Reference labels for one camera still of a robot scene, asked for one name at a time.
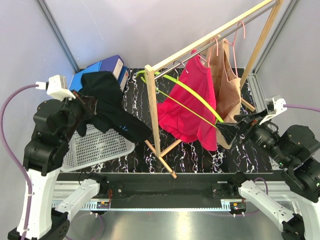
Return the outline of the black t shirt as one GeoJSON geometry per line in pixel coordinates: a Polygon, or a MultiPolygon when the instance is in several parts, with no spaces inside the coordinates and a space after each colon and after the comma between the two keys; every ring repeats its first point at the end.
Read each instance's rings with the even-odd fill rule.
{"type": "Polygon", "coordinates": [[[96,115],[80,123],[77,132],[84,137],[87,125],[94,125],[106,133],[114,129],[133,143],[140,143],[152,135],[152,130],[137,117],[128,113],[122,106],[123,93],[117,79],[110,71],[85,73],[81,77],[79,93],[97,99],[96,115]]]}

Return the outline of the red t shirt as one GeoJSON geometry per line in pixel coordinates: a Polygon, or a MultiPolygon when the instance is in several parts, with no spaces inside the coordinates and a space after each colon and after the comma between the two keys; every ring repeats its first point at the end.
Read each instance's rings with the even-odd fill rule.
{"type": "MultiPolygon", "coordinates": [[[[198,55],[187,62],[179,80],[216,109],[211,70],[198,55]]],[[[217,150],[215,115],[182,86],[174,85],[169,97],[157,104],[157,113],[159,126],[176,139],[184,143],[199,141],[204,149],[217,150]]]]}

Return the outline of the neon yellow hanger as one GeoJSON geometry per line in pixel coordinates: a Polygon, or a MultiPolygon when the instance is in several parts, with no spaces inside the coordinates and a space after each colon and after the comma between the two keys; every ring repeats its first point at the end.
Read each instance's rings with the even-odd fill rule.
{"type": "Polygon", "coordinates": [[[216,128],[216,123],[224,123],[224,120],[221,118],[221,116],[216,112],[216,110],[207,102],[205,101],[204,98],[202,98],[197,92],[195,92],[193,89],[191,89],[189,86],[187,86],[186,84],[184,84],[182,81],[179,80],[179,77],[174,78],[172,76],[169,76],[167,74],[164,75],[164,78],[177,84],[178,86],[180,86],[181,88],[183,88],[184,90],[186,90],[188,93],[190,93],[193,97],[195,97],[197,100],[199,100],[204,106],[205,108],[207,108],[214,116],[215,116],[215,124],[213,124],[211,121],[207,120],[206,118],[204,118],[203,116],[199,115],[198,113],[196,113],[195,111],[191,110],[190,108],[188,108],[187,106],[185,106],[184,104],[182,104],[181,102],[179,102],[178,100],[176,100],[175,98],[169,96],[168,94],[164,93],[163,91],[159,90],[157,87],[155,88],[155,91],[158,93],[161,93],[162,95],[166,96],[167,98],[169,98],[170,100],[174,101],[175,103],[177,103],[178,105],[180,105],[181,107],[185,108],[186,110],[188,110],[189,112],[191,112],[192,114],[194,114],[195,116],[197,116],[198,118],[200,118],[201,120],[205,121],[206,123],[208,123],[209,125],[211,125],[212,127],[216,128]]]}

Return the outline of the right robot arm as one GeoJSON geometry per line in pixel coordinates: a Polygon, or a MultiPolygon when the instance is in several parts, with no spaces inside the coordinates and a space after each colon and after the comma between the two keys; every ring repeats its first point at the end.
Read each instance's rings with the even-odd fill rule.
{"type": "Polygon", "coordinates": [[[313,154],[320,143],[307,126],[292,125],[283,135],[269,125],[273,114],[235,115],[234,123],[217,122],[216,128],[227,144],[239,136],[243,142],[252,142],[274,160],[283,170],[281,176],[300,206],[300,213],[287,210],[266,192],[258,189],[253,180],[238,171],[227,182],[232,198],[242,197],[252,202],[277,225],[284,240],[318,240],[320,238],[320,163],[313,154]]]}

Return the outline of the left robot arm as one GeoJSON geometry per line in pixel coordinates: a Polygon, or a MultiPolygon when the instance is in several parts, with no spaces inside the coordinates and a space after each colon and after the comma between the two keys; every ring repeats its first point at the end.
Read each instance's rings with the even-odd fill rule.
{"type": "Polygon", "coordinates": [[[24,148],[23,167],[29,177],[19,225],[9,240],[62,240],[80,209],[93,197],[108,194],[107,178],[91,173],[56,207],[52,206],[55,184],[69,142],[78,125],[96,115],[97,99],[76,95],[42,102],[33,116],[34,131],[24,148]]]}

